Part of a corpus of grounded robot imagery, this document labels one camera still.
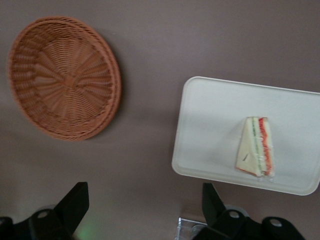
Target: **black robotic claw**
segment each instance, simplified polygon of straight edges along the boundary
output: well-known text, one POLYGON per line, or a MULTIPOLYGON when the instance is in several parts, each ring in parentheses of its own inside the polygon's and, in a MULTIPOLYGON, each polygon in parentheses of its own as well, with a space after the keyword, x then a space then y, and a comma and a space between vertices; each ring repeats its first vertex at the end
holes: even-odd
POLYGON ((305 240, 283 218, 266 217, 258 223, 240 211, 226 209, 211 183, 203 184, 202 211, 207 227, 193 240, 305 240))
POLYGON ((88 183, 78 182, 54 209, 37 211, 17 224, 0 217, 0 240, 72 240, 88 209, 88 183))

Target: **rectangular tray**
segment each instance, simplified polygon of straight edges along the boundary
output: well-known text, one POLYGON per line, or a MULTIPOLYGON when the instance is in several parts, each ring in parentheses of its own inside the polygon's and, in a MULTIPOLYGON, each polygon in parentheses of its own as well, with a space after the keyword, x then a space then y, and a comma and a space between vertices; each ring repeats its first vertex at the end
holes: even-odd
POLYGON ((320 181, 320 93, 193 77, 183 88, 172 168, 181 175, 308 195, 320 181), (273 182, 235 168, 245 119, 268 117, 273 182))

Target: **basket rim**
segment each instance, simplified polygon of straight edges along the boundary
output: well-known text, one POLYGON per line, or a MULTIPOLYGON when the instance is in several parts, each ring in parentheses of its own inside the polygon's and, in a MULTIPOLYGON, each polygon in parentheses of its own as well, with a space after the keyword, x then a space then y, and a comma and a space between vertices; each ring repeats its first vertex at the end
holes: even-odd
POLYGON ((98 134, 101 132, 114 118, 117 109, 119 108, 120 104, 120 99, 121 99, 121 92, 122 92, 122 84, 121 84, 121 76, 120 76, 120 70, 119 70, 119 65, 117 63, 117 60, 114 56, 114 53, 112 52, 109 44, 102 38, 102 36, 95 31, 91 26, 87 25, 86 23, 70 17, 70 16, 60 16, 60 15, 53 15, 53 16, 45 16, 36 19, 35 21, 31 22, 28 24, 23 30, 19 32, 17 37, 15 38, 11 49, 8 54, 8 62, 7 62, 7 76, 9 80, 9 85, 11 88, 11 92, 13 93, 14 100, 17 102, 18 107, 20 110, 23 112, 24 116, 38 129, 43 131, 44 133, 48 134, 49 136, 60 139, 60 140, 66 140, 66 141, 80 141, 80 140, 85 140, 88 138, 93 137, 94 135, 98 134), (102 113, 100 114, 101 116, 103 114, 106 114, 105 117, 102 118, 102 121, 100 121, 99 124, 97 124, 96 127, 90 129, 90 131, 87 131, 85 133, 80 133, 80 134, 60 134, 60 133, 55 133, 53 131, 48 130, 47 128, 43 127, 39 123, 35 122, 32 117, 29 116, 28 112, 25 110, 25 108, 21 104, 21 100, 18 96, 18 93, 15 90, 14 86, 14 81, 13 81, 13 59, 15 57, 15 53, 17 51, 17 47, 19 46, 19 43, 23 39, 23 37, 32 29, 43 25, 47 23, 63 23, 67 25, 72 25, 76 27, 80 27, 83 29, 83 34, 87 34, 90 39, 96 40, 97 44, 99 47, 96 47, 96 50, 105 58, 105 62, 108 65, 108 70, 110 71, 110 75, 112 76, 112 83, 115 85, 114 88, 114 98, 112 100, 112 105, 110 107, 110 110, 108 113, 102 113))

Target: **brown table surface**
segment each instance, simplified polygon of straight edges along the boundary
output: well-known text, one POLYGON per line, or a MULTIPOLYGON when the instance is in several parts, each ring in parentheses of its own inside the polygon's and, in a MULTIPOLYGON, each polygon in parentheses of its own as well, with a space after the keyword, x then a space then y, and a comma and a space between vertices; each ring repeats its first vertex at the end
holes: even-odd
MULTIPOLYGON (((0 216, 19 222, 88 181, 90 208, 79 240, 173 240, 178 217, 203 220, 206 182, 171 167, 184 83, 204 76, 320 92, 319 13, 319 1, 295 0, 0 1, 0 216), (27 24, 50 15, 92 26, 120 65, 120 109, 88 140, 43 134, 9 89, 12 42, 27 24)), ((319 189, 297 196, 214 184, 226 204, 254 220, 283 217, 306 239, 319 239, 319 189)))

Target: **wicker basket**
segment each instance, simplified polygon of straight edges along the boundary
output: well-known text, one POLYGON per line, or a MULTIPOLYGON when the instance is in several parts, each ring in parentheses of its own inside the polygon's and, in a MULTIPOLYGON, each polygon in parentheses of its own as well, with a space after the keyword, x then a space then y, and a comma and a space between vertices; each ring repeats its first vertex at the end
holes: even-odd
POLYGON ((70 17, 44 17, 27 26, 11 48, 8 75, 28 119, 57 139, 96 135, 119 105, 121 79, 111 49, 70 17))

